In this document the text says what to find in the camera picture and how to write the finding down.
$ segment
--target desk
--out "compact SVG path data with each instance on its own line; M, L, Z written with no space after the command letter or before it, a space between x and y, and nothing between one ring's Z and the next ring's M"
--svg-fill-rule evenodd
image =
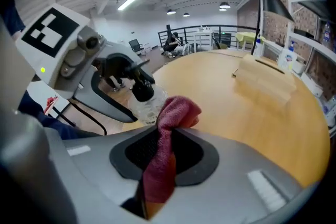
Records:
M163 66L154 78L169 96L184 95L201 107L195 129L251 146L302 187L319 181L328 165L330 142L315 97L296 77L297 90L286 106L239 84L231 75L245 54L198 52ZM123 131L141 126L124 124Z
M213 35L213 31L202 31L202 32L195 32L194 33L194 52L196 52L196 37L199 37L199 46L201 47L202 46L202 36L209 36L209 39L210 39L210 50L213 49L213 41L212 41L212 35Z
M254 32L238 32L236 33L236 39L238 40L237 50L239 49L239 45L242 45L243 51L245 51L246 42L251 43L253 45L254 39L256 37L256 33ZM264 37L260 37L261 42L264 42Z

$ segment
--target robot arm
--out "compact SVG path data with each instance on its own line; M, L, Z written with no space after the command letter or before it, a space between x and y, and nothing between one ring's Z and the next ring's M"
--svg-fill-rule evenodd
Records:
M89 19L58 4L45 10L16 42L36 74L60 96L75 99L121 122L137 118L99 88L101 78L135 81L133 94L147 101L154 91L153 76L141 59L124 45L108 42L87 26ZM96 60L100 70L92 65Z

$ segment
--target wooden block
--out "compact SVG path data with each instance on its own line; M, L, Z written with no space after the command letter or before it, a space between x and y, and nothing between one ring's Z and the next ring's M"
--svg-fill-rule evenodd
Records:
M286 104L296 90L292 74L275 63L246 55L235 73L236 79Z

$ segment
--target person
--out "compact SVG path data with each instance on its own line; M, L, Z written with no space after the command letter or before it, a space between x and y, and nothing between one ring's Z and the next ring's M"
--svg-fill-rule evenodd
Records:
M21 31L25 29L25 25L17 12L14 0L9 0L6 7L1 10L1 16L13 40L18 39L21 35ZM28 91L24 93L18 110L21 113L28 114L36 118L43 127L56 130L62 140L99 136L99 134L76 129L72 126L61 123L51 116L45 115L42 106L30 97Z
M117 83L120 85L120 88L117 88L116 85L114 84L113 80L111 78L105 79L105 82L112 87L114 92L119 91L119 89L124 88L125 84L122 82L121 78L115 77Z
M179 34L174 32L172 35L169 35L165 45L163 46L162 55L172 55L172 51L176 49L176 47L180 44Z

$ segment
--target fluorescent light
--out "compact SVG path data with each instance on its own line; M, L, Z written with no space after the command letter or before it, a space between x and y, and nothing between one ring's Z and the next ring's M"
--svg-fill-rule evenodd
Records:
M118 10L124 10L126 9L129 5L131 5L134 1L136 0L127 0L124 4L122 4Z
M171 9L169 9L168 11L167 11L167 14L168 15L173 15L173 14L175 14L176 12L175 11L173 11L173 10L171 10Z

